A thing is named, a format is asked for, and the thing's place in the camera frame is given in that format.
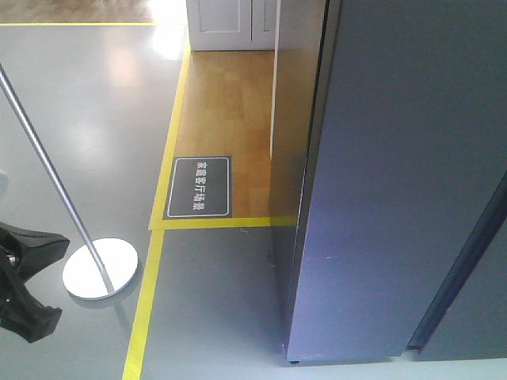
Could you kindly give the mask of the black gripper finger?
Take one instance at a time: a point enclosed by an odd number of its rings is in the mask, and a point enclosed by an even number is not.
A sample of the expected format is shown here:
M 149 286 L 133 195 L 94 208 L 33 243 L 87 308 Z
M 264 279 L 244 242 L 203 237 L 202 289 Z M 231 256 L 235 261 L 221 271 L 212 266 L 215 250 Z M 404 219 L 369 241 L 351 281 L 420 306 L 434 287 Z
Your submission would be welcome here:
M 7 228 L 7 250 L 17 258 L 14 268 L 24 283 L 61 260 L 69 244 L 70 240 L 61 234 Z
M 1 328 L 29 343 L 51 335 L 62 313 L 60 308 L 41 304 L 24 286 L 1 285 Z

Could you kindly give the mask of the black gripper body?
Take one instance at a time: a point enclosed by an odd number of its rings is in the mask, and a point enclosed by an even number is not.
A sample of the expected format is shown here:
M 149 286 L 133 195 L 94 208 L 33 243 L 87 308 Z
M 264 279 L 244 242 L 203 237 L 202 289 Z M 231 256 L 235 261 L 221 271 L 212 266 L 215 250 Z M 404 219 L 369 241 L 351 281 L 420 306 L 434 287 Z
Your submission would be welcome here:
M 27 290 L 18 273 L 21 262 L 20 243 L 10 226 L 1 224 L 1 316 L 8 317 L 15 308 L 25 307 Z

